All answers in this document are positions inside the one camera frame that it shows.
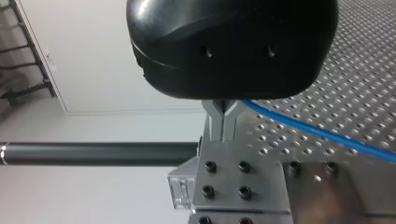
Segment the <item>screw hole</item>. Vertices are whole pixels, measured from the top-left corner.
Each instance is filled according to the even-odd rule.
[[[262,156],[267,155],[268,154],[268,149],[267,148],[261,148],[259,150],[259,154],[262,155]]]

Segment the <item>white wall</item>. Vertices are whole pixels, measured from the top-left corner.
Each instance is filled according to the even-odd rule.
[[[172,168],[0,167],[2,224],[186,224]]]
[[[126,0],[20,0],[69,113],[202,111],[155,91],[135,62]]]

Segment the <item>black cap screw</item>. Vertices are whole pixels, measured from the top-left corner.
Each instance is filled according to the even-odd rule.
[[[204,194],[204,197],[206,197],[207,199],[213,199],[215,198],[215,190],[213,189],[212,186],[204,186],[202,188],[202,193]]]
[[[205,163],[205,168],[209,173],[214,174],[217,171],[216,163],[213,161],[207,161]]]
[[[239,196],[243,200],[249,200],[251,198],[251,189],[249,187],[242,187],[239,189]]]
[[[250,172],[250,164],[247,161],[239,162],[239,170],[246,174],[249,173]]]
[[[248,217],[242,217],[239,224],[253,224],[253,221]]]
[[[300,163],[297,161],[292,161],[288,166],[288,175],[297,176],[300,173]]]
[[[210,217],[200,217],[198,220],[199,224],[212,224]]]
[[[335,162],[328,162],[326,165],[326,174],[327,175],[337,175],[338,172],[338,164]]]

